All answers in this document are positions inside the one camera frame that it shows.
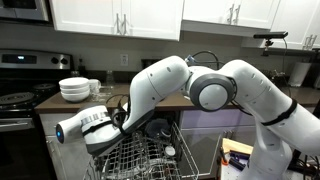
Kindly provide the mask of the robot base table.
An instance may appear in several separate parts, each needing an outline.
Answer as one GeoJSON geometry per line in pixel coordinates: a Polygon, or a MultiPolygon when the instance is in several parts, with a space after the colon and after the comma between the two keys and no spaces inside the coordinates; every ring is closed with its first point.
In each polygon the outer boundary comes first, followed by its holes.
{"type": "Polygon", "coordinates": [[[223,138],[219,149],[221,155],[219,180],[238,180],[252,150],[252,146],[223,138]]]}

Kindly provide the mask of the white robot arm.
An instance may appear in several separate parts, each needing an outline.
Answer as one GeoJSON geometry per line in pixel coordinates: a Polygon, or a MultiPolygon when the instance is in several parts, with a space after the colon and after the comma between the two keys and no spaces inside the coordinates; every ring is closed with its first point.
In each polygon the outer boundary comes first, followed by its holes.
{"type": "Polygon", "coordinates": [[[107,154],[177,90],[203,111],[218,111],[234,101],[253,115],[256,141],[239,180],[284,180],[294,149],[309,156],[320,154],[320,119],[243,60],[212,70],[189,66],[178,56],[167,57],[132,79],[122,122],[116,123],[105,106],[91,105],[59,122],[56,137],[62,144],[83,138],[89,154],[107,154]]]}

